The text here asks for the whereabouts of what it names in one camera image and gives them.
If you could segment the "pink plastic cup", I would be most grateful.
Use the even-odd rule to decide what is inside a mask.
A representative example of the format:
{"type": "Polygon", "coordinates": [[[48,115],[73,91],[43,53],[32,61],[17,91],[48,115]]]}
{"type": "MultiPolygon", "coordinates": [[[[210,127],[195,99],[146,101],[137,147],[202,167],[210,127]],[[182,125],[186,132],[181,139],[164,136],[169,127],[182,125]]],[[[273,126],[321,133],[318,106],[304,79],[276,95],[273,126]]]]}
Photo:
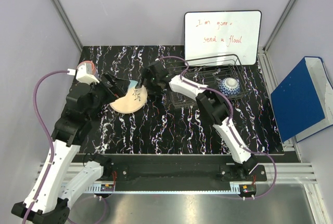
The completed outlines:
{"type": "Polygon", "coordinates": [[[78,65],[77,70],[80,71],[80,72],[84,72],[86,74],[89,74],[89,75],[95,75],[96,74],[95,65],[91,61],[83,61],[83,62],[81,62],[78,65]]]}

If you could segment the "beige and blue plate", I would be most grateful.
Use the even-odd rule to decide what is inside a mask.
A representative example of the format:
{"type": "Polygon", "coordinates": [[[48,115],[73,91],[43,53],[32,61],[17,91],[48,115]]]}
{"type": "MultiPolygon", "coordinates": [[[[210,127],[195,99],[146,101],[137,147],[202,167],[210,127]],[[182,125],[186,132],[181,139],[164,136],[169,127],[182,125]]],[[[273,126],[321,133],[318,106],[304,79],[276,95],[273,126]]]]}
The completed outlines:
{"type": "Polygon", "coordinates": [[[136,88],[136,85],[137,81],[130,80],[126,95],[110,103],[111,108],[122,114],[130,114],[140,110],[147,102],[148,93],[145,86],[136,88]]]}

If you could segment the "purple plastic cup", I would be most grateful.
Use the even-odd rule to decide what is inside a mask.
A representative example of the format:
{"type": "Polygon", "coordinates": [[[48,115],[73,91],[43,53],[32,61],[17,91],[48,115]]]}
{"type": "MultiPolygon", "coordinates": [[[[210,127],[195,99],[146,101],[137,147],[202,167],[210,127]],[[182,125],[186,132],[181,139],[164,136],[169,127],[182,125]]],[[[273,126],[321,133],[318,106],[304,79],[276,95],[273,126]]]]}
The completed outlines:
{"type": "Polygon", "coordinates": [[[93,75],[97,80],[99,80],[99,75],[96,69],[93,70],[93,75]]]}

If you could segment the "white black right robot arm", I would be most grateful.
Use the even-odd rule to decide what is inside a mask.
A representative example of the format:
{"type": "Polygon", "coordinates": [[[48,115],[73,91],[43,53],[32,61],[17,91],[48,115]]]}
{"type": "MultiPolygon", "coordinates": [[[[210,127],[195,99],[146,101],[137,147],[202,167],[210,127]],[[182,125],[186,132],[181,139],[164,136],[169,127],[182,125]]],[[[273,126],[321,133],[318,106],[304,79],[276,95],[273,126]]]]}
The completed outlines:
{"type": "Polygon", "coordinates": [[[244,181],[254,176],[258,162],[236,129],[233,107],[224,94],[185,78],[184,72],[179,75],[169,72],[159,60],[143,69],[139,86],[144,86],[149,93],[169,90],[196,101],[200,116],[212,125],[227,144],[235,162],[236,176],[244,181]]]}

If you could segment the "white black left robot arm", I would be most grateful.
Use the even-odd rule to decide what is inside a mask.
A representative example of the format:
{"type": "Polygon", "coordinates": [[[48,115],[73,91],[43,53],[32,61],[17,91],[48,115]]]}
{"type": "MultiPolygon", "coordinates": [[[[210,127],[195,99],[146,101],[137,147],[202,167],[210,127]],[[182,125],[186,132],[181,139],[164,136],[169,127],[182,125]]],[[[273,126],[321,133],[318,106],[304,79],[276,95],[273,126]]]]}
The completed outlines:
{"type": "Polygon", "coordinates": [[[66,104],[54,130],[44,130],[49,152],[41,173],[26,199],[12,207],[12,214],[22,223],[65,223],[70,209],[96,180],[112,175],[112,160],[94,154],[82,170],[65,187],[68,168],[92,129],[92,121],[108,104],[126,95],[131,82],[109,72],[96,78],[84,75],[77,79],[66,96],[66,104]]]}

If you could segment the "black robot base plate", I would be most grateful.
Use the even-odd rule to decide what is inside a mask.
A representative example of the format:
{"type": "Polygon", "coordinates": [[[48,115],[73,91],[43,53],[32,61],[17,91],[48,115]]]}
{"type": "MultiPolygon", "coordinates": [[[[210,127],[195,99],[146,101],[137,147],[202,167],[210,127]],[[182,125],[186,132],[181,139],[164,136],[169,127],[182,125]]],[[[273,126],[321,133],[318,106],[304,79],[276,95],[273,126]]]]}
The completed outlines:
{"type": "Polygon", "coordinates": [[[107,154],[119,193],[185,193],[231,190],[231,183],[266,182],[262,164],[249,175],[230,155],[107,154]]]}

